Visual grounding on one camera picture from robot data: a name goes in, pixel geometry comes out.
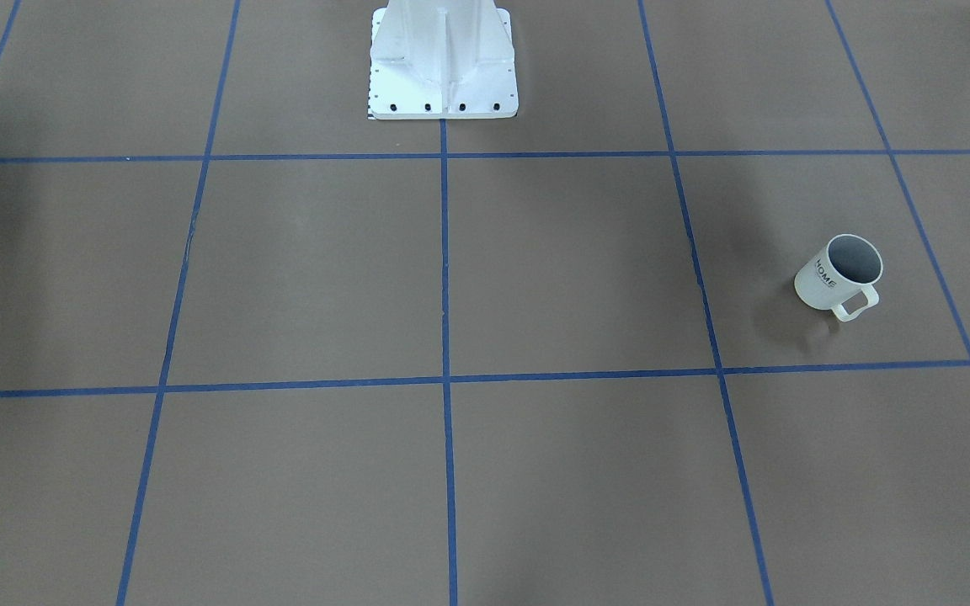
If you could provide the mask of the white mug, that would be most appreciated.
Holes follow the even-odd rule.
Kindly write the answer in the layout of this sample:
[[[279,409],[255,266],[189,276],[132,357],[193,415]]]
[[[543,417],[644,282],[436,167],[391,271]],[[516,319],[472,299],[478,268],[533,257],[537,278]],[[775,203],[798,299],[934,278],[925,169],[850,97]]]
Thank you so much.
[[[851,322],[881,303],[877,281],[882,273],[877,247],[845,233],[813,254],[794,275],[792,286],[805,306],[832,313],[838,322]]]

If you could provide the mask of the white pedestal column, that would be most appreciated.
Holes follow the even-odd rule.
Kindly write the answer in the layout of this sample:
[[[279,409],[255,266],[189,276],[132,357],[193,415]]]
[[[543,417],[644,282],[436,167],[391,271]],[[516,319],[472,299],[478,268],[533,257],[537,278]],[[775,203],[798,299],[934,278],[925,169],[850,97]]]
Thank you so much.
[[[509,11],[493,1],[389,1],[370,19],[371,120],[519,113]]]

